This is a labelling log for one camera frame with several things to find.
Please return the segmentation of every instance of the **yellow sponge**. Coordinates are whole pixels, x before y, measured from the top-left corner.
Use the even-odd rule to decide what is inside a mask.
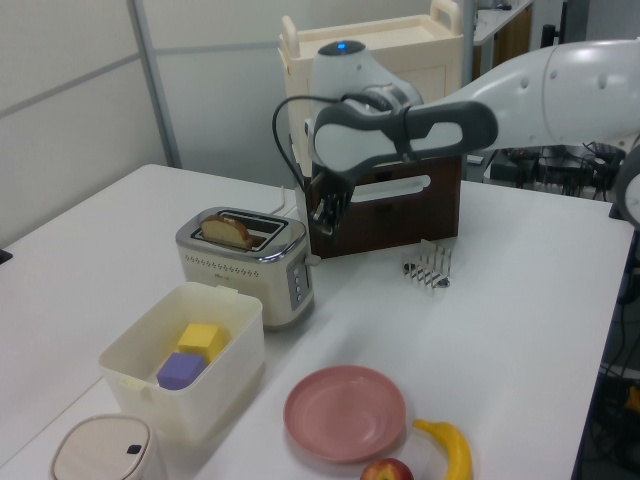
[[[178,341],[178,352],[200,355],[210,364],[227,344],[227,333],[219,325],[190,323]]]

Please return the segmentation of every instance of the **white plastic box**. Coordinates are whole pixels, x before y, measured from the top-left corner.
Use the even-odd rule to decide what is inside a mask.
[[[156,374],[189,323],[218,324],[230,341],[198,378],[166,390]],[[100,355],[122,411],[187,443],[214,434],[232,404],[262,371],[262,303],[226,287],[187,282],[160,300]]]
[[[432,0],[429,15],[298,31],[282,19],[280,57],[287,97],[309,95],[311,66],[318,50],[339,40],[356,40],[399,78],[413,84],[424,103],[440,100],[462,83],[462,17],[452,0]],[[305,177],[311,177],[309,142],[304,131],[311,102],[288,104],[293,153]]]

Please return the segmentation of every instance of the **metal toast rack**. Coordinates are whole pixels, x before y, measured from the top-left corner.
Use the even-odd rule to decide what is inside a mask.
[[[418,255],[402,255],[402,273],[425,286],[447,288],[451,285],[451,250],[421,240]]]

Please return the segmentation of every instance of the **white wall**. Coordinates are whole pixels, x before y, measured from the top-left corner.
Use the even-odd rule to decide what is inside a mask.
[[[587,40],[632,40],[639,36],[640,2],[637,0],[590,1]]]
[[[0,248],[166,163],[124,0],[0,0]]]
[[[282,16],[305,30],[425,14],[430,2],[136,0],[136,5],[183,168],[290,186],[292,177],[271,134],[271,116],[285,98],[277,51]],[[286,133],[283,122],[281,134]]]

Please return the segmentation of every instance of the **toaster slot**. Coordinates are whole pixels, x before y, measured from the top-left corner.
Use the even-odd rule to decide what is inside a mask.
[[[253,247],[246,249],[246,251],[258,252],[262,250],[287,226],[287,222],[285,220],[280,221],[273,218],[262,217],[260,215],[247,215],[232,210],[220,211],[218,215],[241,222],[245,226],[253,240]],[[191,237],[207,242],[207,240],[202,237],[202,230],[200,228],[193,232]]]

